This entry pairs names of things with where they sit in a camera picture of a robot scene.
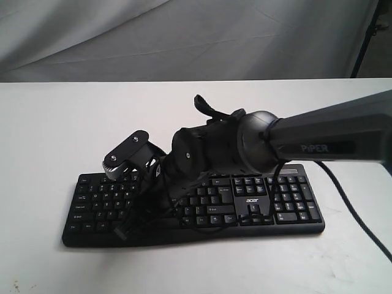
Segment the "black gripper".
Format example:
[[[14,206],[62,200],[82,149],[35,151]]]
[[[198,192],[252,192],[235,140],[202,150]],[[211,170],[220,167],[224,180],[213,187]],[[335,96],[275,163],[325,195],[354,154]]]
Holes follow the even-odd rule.
[[[174,211],[177,199],[198,185],[199,178],[186,178],[171,154],[157,158],[155,166],[143,178],[138,194],[131,200],[124,219],[115,228],[115,233],[120,239],[128,239],[164,214]]]

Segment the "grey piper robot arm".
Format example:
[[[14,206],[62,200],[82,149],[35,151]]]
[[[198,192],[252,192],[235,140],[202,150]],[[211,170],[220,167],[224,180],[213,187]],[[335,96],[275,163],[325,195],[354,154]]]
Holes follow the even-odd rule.
[[[105,157],[107,176],[136,170],[137,193],[115,228],[126,239],[133,231],[174,208],[173,199],[209,175],[277,173],[292,160],[371,161],[391,169],[391,92],[278,118],[268,111],[231,114],[211,108],[202,96],[195,107],[209,116],[203,126],[178,130],[163,152],[144,130],[132,133]]]

